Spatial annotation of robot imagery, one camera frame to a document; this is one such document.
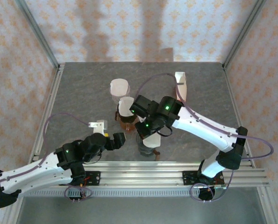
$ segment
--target floor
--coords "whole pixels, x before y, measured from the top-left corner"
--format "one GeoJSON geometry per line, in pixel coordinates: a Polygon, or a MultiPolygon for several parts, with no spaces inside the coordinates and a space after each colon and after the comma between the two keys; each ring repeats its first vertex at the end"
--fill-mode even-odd
{"type": "MultiPolygon", "coordinates": [[[[187,76],[187,102],[203,116],[230,127],[237,121],[229,90],[220,63],[66,63],[53,106],[53,113],[69,112],[86,122],[108,121],[107,132],[122,132],[114,120],[116,105],[110,95],[110,82],[124,78],[129,82],[131,97],[150,76],[183,71],[187,76]]],[[[144,87],[141,94],[160,102],[163,96],[174,96],[170,77],[159,77],[144,87]]],[[[92,130],[66,116],[51,120],[48,129],[48,149],[53,152],[64,143],[84,139],[92,130]]],[[[140,155],[136,131],[126,134],[126,142],[119,150],[103,152],[102,161],[153,161],[154,156],[140,155]]],[[[173,135],[162,138],[157,149],[160,161],[200,162],[216,151],[215,146],[183,130],[174,129],[173,135]]]]}
{"type": "Polygon", "coordinates": [[[265,224],[256,188],[230,188],[214,203],[188,197],[24,199],[17,224],[265,224]]]}

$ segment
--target black cable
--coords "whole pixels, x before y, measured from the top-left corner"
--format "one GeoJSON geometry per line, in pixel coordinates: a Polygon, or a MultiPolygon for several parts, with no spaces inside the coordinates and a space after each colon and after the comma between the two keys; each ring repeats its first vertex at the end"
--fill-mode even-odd
{"type": "Polygon", "coordinates": [[[161,132],[159,132],[159,131],[156,131],[156,133],[158,133],[158,134],[159,134],[160,136],[162,136],[162,137],[168,137],[168,136],[172,135],[172,133],[173,133],[172,128],[167,127],[167,126],[166,126],[166,128],[168,128],[168,129],[170,130],[170,134],[169,134],[169,135],[162,134],[162,133],[161,133],[161,132]]]}
{"type": "Polygon", "coordinates": [[[92,162],[92,163],[86,163],[86,162],[84,162],[84,164],[90,165],[90,164],[95,164],[95,163],[99,162],[100,159],[102,158],[102,152],[100,152],[99,154],[97,154],[97,155],[95,155],[95,156],[99,156],[100,158],[99,158],[97,161],[95,161],[95,162],[92,162]]]}

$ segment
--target gray table surface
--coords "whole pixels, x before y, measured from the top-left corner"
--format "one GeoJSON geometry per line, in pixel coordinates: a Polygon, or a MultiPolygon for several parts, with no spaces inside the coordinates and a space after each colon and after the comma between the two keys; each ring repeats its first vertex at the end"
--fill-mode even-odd
{"type": "MultiPolygon", "coordinates": [[[[134,97],[140,85],[150,76],[159,73],[183,71],[187,77],[187,102],[203,116],[230,127],[238,127],[229,90],[220,63],[66,63],[60,81],[52,114],[69,112],[86,122],[99,119],[108,121],[107,133],[122,132],[114,120],[116,106],[110,95],[110,82],[124,78],[134,97]]],[[[141,94],[160,102],[163,96],[174,96],[172,78],[159,77],[143,88],[141,94]]],[[[48,149],[75,139],[84,139],[92,129],[61,115],[54,117],[47,128],[48,149]]],[[[113,152],[103,152],[102,161],[153,161],[154,156],[144,157],[138,152],[136,131],[126,133],[123,147],[113,152]]],[[[162,138],[161,161],[200,162],[216,151],[212,144],[183,130],[174,129],[173,135],[162,138]]]]}

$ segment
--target cable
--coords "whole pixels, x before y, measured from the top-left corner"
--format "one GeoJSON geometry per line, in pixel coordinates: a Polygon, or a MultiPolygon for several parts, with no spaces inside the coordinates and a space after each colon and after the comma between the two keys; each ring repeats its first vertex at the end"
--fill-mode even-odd
{"type": "Polygon", "coordinates": [[[43,146],[44,146],[44,148],[46,148],[46,152],[45,152],[44,157],[43,157],[42,160],[40,161],[40,163],[37,164],[35,167],[32,167],[31,169],[25,171],[25,172],[22,172],[22,173],[13,175],[13,176],[8,176],[7,178],[3,178],[3,179],[0,180],[0,182],[8,181],[8,180],[13,179],[13,178],[16,178],[16,177],[18,177],[18,176],[22,176],[22,175],[28,174],[28,173],[30,173],[30,172],[36,170],[37,168],[39,168],[39,167],[45,162],[47,156],[49,155],[49,153],[48,153],[48,151],[47,151],[48,147],[47,147],[47,144],[46,144],[46,143],[47,143],[46,128],[47,128],[47,125],[48,125],[48,123],[50,122],[50,120],[51,120],[54,116],[56,116],[56,115],[67,115],[67,116],[70,116],[70,117],[72,117],[72,118],[74,118],[74,119],[80,121],[82,124],[88,126],[88,123],[86,123],[86,122],[80,120],[79,118],[75,117],[73,114],[66,113],[66,112],[60,112],[60,113],[52,114],[52,115],[51,115],[50,117],[48,117],[48,119],[46,120],[46,122],[45,122],[45,124],[44,124],[43,131],[42,131],[43,146]]]}
{"type": "Polygon", "coordinates": [[[158,134],[159,134],[160,136],[162,136],[162,137],[169,137],[170,135],[172,135],[173,130],[172,130],[171,127],[167,127],[167,126],[166,126],[166,128],[168,128],[168,129],[170,130],[170,134],[162,134],[162,133],[159,132],[159,131],[156,131],[156,133],[158,133],[158,134]]]}
{"type": "Polygon", "coordinates": [[[93,191],[89,188],[86,188],[86,187],[80,187],[80,186],[73,186],[73,185],[70,185],[70,184],[65,184],[66,186],[68,186],[65,190],[64,190],[64,197],[69,199],[70,201],[74,202],[75,200],[71,200],[68,196],[66,196],[66,192],[70,189],[70,188],[76,188],[80,191],[81,195],[86,195],[85,191],[89,191],[90,194],[82,199],[78,199],[78,202],[82,202],[82,201],[85,201],[85,200],[88,200],[91,198],[91,196],[93,195],[93,191]]]}
{"type": "MultiPolygon", "coordinates": [[[[185,102],[185,100],[181,97],[180,91],[179,91],[179,89],[178,89],[178,85],[177,85],[176,78],[175,78],[175,76],[174,76],[173,74],[171,74],[171,73],[161,73],[161,74],[157,74],[157,75],[153,75],[153,76],[149,77],[149,78],[138,88],[138,90],[137,90],[137,92],[136,92],[136,97],[135,97],[135,98],[137,98],[137,96],[138,96],[139,93],[141,92],[141,90],[142,90],[142,88],[144,87],[144,85],[145,85],[146,83],[148,83],[150,80],[152,80],[152,79],[154,79],[154,78],[156,78],[156,77],[166,76],[166,75],[171,76],[171,77],[174,79],[175,89],[176,89],[176,93],[177,93],[178,97],[180,98],[181,102],[184,104],[185,108],[189,111],[189,113],[190,113],[197,121],[203,123],[205,126],[211,128],[211,129],[213,129],[213,130],[215,130],[215,131],[218,131],[218,132],[220,132],[220,133],[223,133],[223,134],[226,134],[226,135],[232,135],[232,136],[234,136],[234,137],[242,138],[242,139],[259,140],[259,141],[263,142],[264,144],[266,144],[267,146],[270,147],[270,152],[267,153],[267,154],[265,154],[265,155],[254,156],[254,157],[246,157],[246,158],[242,158],[241,160],[262,159],[262,158],[267,157],[267,156],[270,156],[270,155],[272,155],[272,154],[274,153],[274,147],[271,145],[271,143],[269,143],[268,141],[266,141],[266,140],[264,140],[264,139],[257,138],[257,137],[251,137],[251,136],[244,136],[244,135],[239,135],[239,134],[232,134],[232,133],[227,132],[227,131],[224,131],[224,130],[222,130],[222,129],[220,129],[220,128],[214,127],[214,126],[212,126],[211,124],[209,124],[208,122],[206,122],[206,121],[200,119],[200,118],[193,112],[193,110],[187,105],[187,103],[185,102]]],[[[193,187],[196,186],[196,185],[203,185],[203,186],[207,187],[207,188],[210,190],[211,194],[213,195],[213,191],[210,189],[210,187],[209,187],[208,185],[202,184],[202,183],[195,183],[195,184],[193,184],[193,185],[191,186],[190,191],[189,191],[189,192],[190,192],[191,198],[194,199],[194,200],[196,200],[196,201],[203,202],[203,203],[205,203],[205,202],[213,202],[213,201],[219,200],[219,199],[226,193],[228,187],[230,186],[230,183],[231,183],[232,177],[233,177],[233,173],[234,173],[234,171],[232,171],[232,173],[231,173],[230,180],[229,180],[229,182],[228,182],[228,185],[227,185],[226,189],[222,192],[222,194],[221,194],[218,198],[216,198],[216,199],[214,199],[214,200],[205,201],[205,200],[199,200],[199,199],[193,197],[193,196],[192,196],[192,189],[193,189],[193,187]]]]}
{"type": "Polygon", "coordinates": [[[99,153],[99,154],[97,154],[97,155],[100,157],[97,161],[95,161],[95,162],[91,162],[91,163],[84,162],[84,164],[86,164],[86,165],[91,165],[91,164],[95,164],[95,163],[99,162],[99,161],[100,161],[100,159],[102,158],[102,152],[100,152],[100,153],[99,153]]]}
{"type": "Polygon", "coordinates": [[[151,77],[149,77],[137,90],[136,92],[136,97],[139,95],[139,93],[141,92],[142,88],[144,87],[144,85],[146,83],[148,83],[150,80],[156,78],[156,77],[160,77],[160,76],[171,76],[174,79],[174,84],[175,84],[175,88],[176,88],[176,93],[178,95],[178,97],[180,98],[181,102],[184,104],[185,108],[189,111],[189,113],[199,122],[203,123],[205,126],[218,131],[220,133],[226,134],[226,135],[230,135],[230,136],[234,136],[237,138],[242,138],[242,139],[253,139],[253,140],[258,140],[263,142],[264,144],[266,144],[267,146],[270,147],[270,152],[265,154],[265,155],[261,155],[261,156],[254,156],[254,157],[246,157],[246,158],[242,158],[242,160],[252,160],[252,159],[261,159],[267,156],[270,156],[274,153],[274,147],[271,145],[271,143],[269,143],[268,141],[261,139],[261,138],[257,138],[257,137],[251,137],[251,136],[244,136],[244,135],[239,135],[239,134],[232,134],[230,132],[224,131],[220,128],[214,127],[211,124],[209,124],[208,122],[202,120],[201,118],[199,118],[194,112],[193,110],[187,105],[187,103],[185,102],[185,100],[181,97],[180,91],[178,89],[178,85],[177,85],[177,81],[176,78],[173,74],[171,73],[161,73],[161,74],[157,74],[157,75],[153,75],[151,77]]]}

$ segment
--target clear plastic cup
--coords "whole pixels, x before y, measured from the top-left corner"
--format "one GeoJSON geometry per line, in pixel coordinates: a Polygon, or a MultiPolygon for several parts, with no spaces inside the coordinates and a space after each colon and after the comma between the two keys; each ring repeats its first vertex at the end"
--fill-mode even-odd
{"type": "Polygon", "coordinates": [[[139,121],[130,108],[134,102],[132,97],[122,97],[118,103],[118,114],[120,126],[127,132],[135,130],[135,124],[139,121]]]}
{"type": "Polygon", "coordinates": [[[112,100],[117,105],[122,97],[128,97],[130,86],[128,81],[122,78],[113,79],[110,83],[110,94],[112,100]]]}

